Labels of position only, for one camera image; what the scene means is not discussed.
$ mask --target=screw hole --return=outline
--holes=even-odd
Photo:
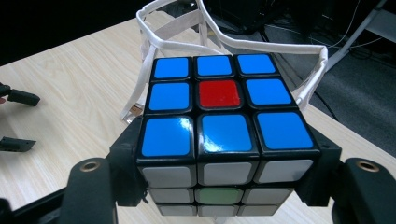
[[[82,172],[90,172],[96,170],[100,166],[100,163],[97,161],[89,161],[83,164],[79,169]]]
[[[361,168],[362,170],[368,171],[368,172],[378,172],[379,168],[378,166],[376,166],[375,164],[368,162],[368,161],[358,161],[357,165],[359,168]]]

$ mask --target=dark background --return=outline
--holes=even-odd
[[[2,0],[0,65],[135,17],[149,0]]]
[[[2,0],[0,65],[130,20],[135,17],[137,10],[149,2],[151,0]],[[178,2],[187,5],[189,0]],[[335,32],[343,33],[357,2],[358,0],[205,0],[213,12],[231,21],[236,19],[236,23],[242,23],[242,29],[253,29],[251,32],[255,32],[258,24],[262,26],[260,23],[269,22],[288,10],[300,32],[306,35],[313,30],[323,13],[333,18]],[[378,0],[361,0],[351,32],[377,2]],[[396,8],[395,1],[389,0],[387,5],[387,8]],[[379,42],[374,46],[375,49],[388,50],[386,44]]]

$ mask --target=green sticker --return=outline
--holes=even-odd
[[[241,200],[240,189],[205,188],[197,190],[197,201],[205,204],[234,204]]]

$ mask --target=red sticker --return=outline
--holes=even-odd
[[[241,104],[241,98],[233,80],[200,82],[199,98],[203,107],[232,107]]]

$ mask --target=white strap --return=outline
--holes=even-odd
[[[256,51],[264,52],[275,52],[275,53],[292,53],[292,54],[317,54],[318,62],[316,63],[314,69],[311,71],[306,82],[303,86],[297,88],[293,92],[293,96],[296,100],[297,105],[301,110],[304,110],[309,103],[313,92],[318,86],[320,80],[322,79],[325,68],[327,64],[327,48],[320,45],[291,45],[291,44],[274,44],[274,43],[262,43],[255,41],[237,40],[228,37],[223,34],[219,27],[214,23],[212,18],[209,16],[203,0],[196,0],[198,4],[198,9],[191,13],[185,14],[173,21],[165,24],[164,27],[160,28],[156,32],[152,32],[147,25],[144,23],[146,16],[152,11],[166,6],[176,0],[157,0],[146,6],[141,10],[137,11],[136,19],[141,28],[143,35],[148,39],[150,44],[148,56],[143,62],[142,69],[139,74],[139,79],[136,83],[135,90],[128,101],[127,106],[122,110],[121,117],[124,118],[129,109],[137,102],[139,96],[143,92],[146,85],[146,81],[149,80],[149,74],[151,72],[152,61],[154,60],[157,49],[170,49],[176,51],[187,51],[189,53],[198,54],[222,54],[220,51],[211,49],[206,46],[207,39],[207,25],[215,33],[216,38],[220,43],[228,45],[236,49],[251,49]],[[200,38],[201,45],[181,43],[176,41],[169,41],[168,38],[179,34],[181,31],[192,27],[195,24],[200,24]]]
[[[134,86],[134,91],[132,92],[131,97],[129,98],[128,102],[120,113],[121,119],[124,119],[129,114],[129,110],[132,108],[132,106],[134,106],[134,104],[136,104],[136,102],[139,100],[139,97],[142,95],[146,83],[149,81],[149,74],[151,73],[151,67],[156,52],[157,49],[154,46],[151,46],[149,48],[148,55],[146,57],[146,60],[143,61],[142,68],[139,72],[139,77],[137,78],[136,85]]]

